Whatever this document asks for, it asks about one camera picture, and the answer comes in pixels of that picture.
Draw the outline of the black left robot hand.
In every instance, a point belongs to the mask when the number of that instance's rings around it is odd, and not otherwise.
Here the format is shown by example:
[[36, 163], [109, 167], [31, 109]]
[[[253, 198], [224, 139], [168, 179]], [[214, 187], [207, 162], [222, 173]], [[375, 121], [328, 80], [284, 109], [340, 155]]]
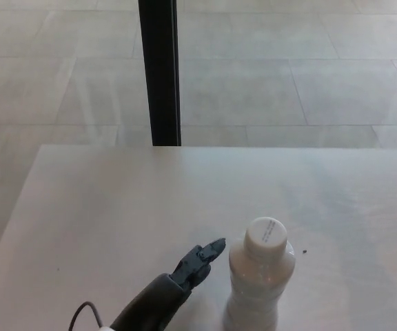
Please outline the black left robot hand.
[[193, 289], [211, 271], [211, 262], [224, 251], [224, 238], [194, 246], [173, 273], [163, 273], [149, 283], [112, 322], [112, 330], [164, 330]]

